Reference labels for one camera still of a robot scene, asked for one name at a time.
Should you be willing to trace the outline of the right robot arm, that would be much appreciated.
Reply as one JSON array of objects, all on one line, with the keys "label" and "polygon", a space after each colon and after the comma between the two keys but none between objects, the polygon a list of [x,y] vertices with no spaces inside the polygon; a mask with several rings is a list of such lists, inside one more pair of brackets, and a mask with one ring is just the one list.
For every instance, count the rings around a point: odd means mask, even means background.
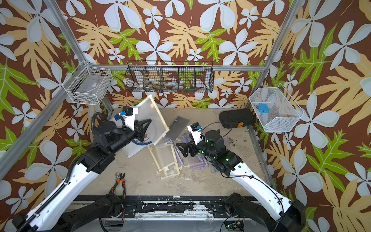
[{"label": "right robot arm", "polygon": [[305,227],[305,209],[300,201],[291,201],[259,178],[242,159],[226,148],[218,130],[203,134],[193,131],[188,143],[177,143],[184,157],[203,155],[224,178],[233,179],[256,200],[254,203],[237,193],[225,200],[228,215],[250,218],[270,232],[300,232]]}]

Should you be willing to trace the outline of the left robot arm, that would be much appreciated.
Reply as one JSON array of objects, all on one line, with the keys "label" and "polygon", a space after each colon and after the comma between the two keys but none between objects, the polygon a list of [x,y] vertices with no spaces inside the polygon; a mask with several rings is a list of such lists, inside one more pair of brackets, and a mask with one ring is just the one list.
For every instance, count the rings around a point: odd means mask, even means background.
[{"label": "left robot arm", "polygon": [[103,121],[97,127],[91,126],[93,145],[71,164],[66,178],[45,200],[27,215],[16,216],[12,220],[17,231],[53,229],[71,202],[115,160],[120,149],[135,139],[143,141],[152,120],[138,121],[135,115],[119,115],[119,121],[123,122],[124,126],[118,128],[115,122],[107,120],[103,114],[95,113],[92,122],[95,122],[97,116]]}]

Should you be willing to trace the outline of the cream mesh pouch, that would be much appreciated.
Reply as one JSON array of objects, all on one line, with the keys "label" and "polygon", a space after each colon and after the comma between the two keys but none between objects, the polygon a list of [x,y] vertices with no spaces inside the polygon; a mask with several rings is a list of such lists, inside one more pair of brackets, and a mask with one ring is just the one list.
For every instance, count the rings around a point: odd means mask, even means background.
[{"label": "cream mesh pouch", "polygon": [[162,141],[156,146],[150,144],[147,148],[156,165],[156,174],[159,174],[161,179],[180,175],[174,146],[171,142]]},{"label": "cream mesh pouch", "polygon": [[157,145],[170,129],[157,107],[153,96],[147,96],[142,102],[137,104],[136,107],[138,108],[138,114],[135,116],[136,120],[142,121],[151,119],[146,134],[151,142]]}]

